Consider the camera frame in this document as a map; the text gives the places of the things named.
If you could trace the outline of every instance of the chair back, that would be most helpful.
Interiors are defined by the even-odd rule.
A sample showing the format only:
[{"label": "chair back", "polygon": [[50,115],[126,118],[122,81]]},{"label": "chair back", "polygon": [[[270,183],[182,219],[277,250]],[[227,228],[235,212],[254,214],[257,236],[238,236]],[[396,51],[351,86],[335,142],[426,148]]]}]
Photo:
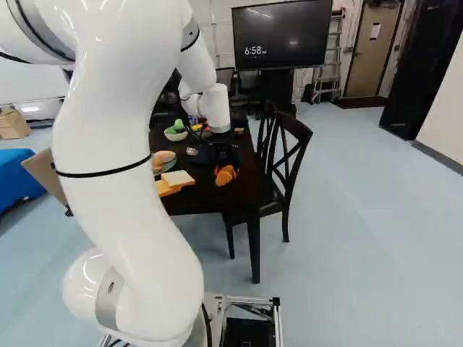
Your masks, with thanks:
[{"label": "chair back", "polygon": [[249,94],[252,89],[258,86],[258,70],[238,72],[238,93]]},{"label": "chair back", "polygon": [[[286,141],[286,133],[290,133],[295,139],[296,144],[291,150],[288,150]],[[275,159],[276,144],[279,138],[282,144],[282,158]],[[275,125],[271,132],[271,140],[268,148],[268,159],[266,164],[266,175],[271,178],[273,188],[275,189],[278,198],[287,206],[291,203],[292,192],[296,183],[297,174],[299,172],[302,159],[305,151],[312,138],[312,130],[310,130],[301,121],[298,121],[292,115],[283,112],[276,112]],[[292,166],[289,165],[289,159],[296,155]],[[278,177],[283,189],[280,189],[276,183],[274,176]]]},{"label": "chair back", "polygon": [[232,78],[234,73],[234,67],[221,67],[216,69],[217,74],[217,83],[221,83],[226,85],[226,89],[229,91],[233,91],[232,86]]},{"label": "chair back", "polygon": [[263,112],[260,118],[257,149],[258,157],[263,165],[263,172],[266,172],[268,149],[270,147],[272,131],[275,127],[276,113],[275,105],[267,100],[263,104]]}]

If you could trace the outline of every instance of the television screen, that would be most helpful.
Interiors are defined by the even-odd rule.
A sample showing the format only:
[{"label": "television screen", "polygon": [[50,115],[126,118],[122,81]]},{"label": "television screen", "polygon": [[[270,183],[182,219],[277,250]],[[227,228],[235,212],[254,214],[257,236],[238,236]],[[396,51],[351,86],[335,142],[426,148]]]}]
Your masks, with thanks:
[{"label": "television screen", "polygon": [[325,61],[332,0],[231,9],[238,70],[313,67]]}]

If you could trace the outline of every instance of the plate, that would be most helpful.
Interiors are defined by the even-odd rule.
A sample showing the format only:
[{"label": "plate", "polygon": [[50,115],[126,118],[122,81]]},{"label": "plate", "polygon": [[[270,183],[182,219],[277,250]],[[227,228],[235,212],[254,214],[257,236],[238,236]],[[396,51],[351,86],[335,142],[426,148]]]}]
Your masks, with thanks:
[{"label": "plate", "polygon": [[171,168],[174,167],[175,163],[177,162],[177,157],[175,157],[174,159],[172,159],[171,161],[168,161],[167,163],[164,163],[162,165],[162,169],[159,170],[159,171],[154,171],[153,170],[153,174],[154,176],[159,176],[160,174],[163,174],[164,172],[167,172],[169,171]]}]

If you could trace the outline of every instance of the door frame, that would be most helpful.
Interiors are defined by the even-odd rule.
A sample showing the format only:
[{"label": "door frame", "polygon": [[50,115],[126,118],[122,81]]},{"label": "door frame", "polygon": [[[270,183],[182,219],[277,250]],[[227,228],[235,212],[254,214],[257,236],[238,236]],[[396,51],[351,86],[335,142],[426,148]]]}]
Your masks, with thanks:
[{"label": "door frame", "polygon": [[[386,69],[387,69],[388,64],[389,64],[389,59],[391,58],[392,48],[394,47],[394,42],[396,40],[397,30],[399,29],[399,23],[400,23],[400,20],[402,19],[402,10],[404,9],[404,4],[405,4],[405,0],[401,0],[400,1],[399,13],[397,14],[397,21],[396,21],[396,24],[394,26],[394,32],[392,33],[391,44],[389,45],[388,54],[386,56],[386,60],[384,61],[383,71],[381,72],[381,77],[379,79],[378,86],[376,87],[376,93],[375,93],[375,95],[369,95],[369,96],[377,96],[379,94],[380,89],[381,89],[381,85],[383,84],[383,78],[384,78],[384,75],[386,74]],[[358,40],[359,40],[360,29],[362,28],[363,14],[365,13],[365,6],[367,6],[366,0],[363,1],[362,9],[360,10],[359,25],[357,27],[357,34],[355,35],[355,43],[354,43],[354,49],[352,50],[352,57],[350,59],[349,72],[347,72],[346,84],[344,86],[344,89],[342,90],[342,97],[343,98],[349,98],[349,97],[346,97],[345,94],[346,94],[347,87],[349,86],[350,73],[352,71],[352,65],[354,64],[354,58],[355,58],[354,54],[355,54],[355,51],[357,50],[357,44],[358,44]]]}]

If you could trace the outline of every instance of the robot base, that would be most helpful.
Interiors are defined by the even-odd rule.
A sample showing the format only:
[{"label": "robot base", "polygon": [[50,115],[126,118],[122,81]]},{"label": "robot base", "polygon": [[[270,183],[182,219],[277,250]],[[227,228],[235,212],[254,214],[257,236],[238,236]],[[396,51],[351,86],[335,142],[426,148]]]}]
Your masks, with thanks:
[{"label": "robot base", "polygon": [[[183,347],[283,347],[279,298],[205,293],[204,307],[209,322],[200,312]],[[232,307],[248,312],[252,318],[227,317]],[[110,346],[112,340],[106,335],[99,347]]]}]

